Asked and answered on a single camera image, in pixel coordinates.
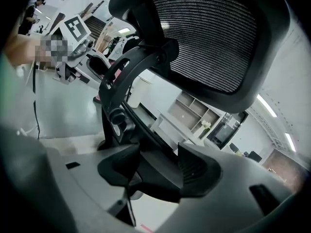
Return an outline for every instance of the mesh backrest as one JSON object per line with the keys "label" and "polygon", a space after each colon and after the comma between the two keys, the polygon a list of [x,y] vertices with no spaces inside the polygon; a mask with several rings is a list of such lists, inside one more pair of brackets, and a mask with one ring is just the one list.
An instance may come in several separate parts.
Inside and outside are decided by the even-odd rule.
{"label": "mesh backrest", "polygon": [[235,0],[154,0],[165,37],[179,43],[171,70],[234,92],[250,65],[257,25]]}

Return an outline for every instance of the white desk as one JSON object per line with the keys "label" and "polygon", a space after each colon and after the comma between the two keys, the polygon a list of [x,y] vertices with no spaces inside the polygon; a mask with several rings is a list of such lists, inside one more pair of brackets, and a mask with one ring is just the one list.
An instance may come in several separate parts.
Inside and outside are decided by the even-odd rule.
{"label": "white desk", "polygon": [[[185,125],[183,125],[180,121],[178,121],[175,117],[173,117],[171,114],[167,112],[160,112],[159,117],[154,122],[154,124],[151,126],[150,130],[155,131],[155,132],[159,131],[159,126],[163,121],[169,123],[178,132],[178,134],[183,139],[185,139],[185,141],[187,141],[187,143],[204,146],[203,141],[199,140],[198,138],[195,138],[190,129],[188,129]],[[168,132],[165,132],[165,133],[167,135],[161,134],[160,136],[168,145],[171,146],[170,143],[173,140],[169,137]]]}

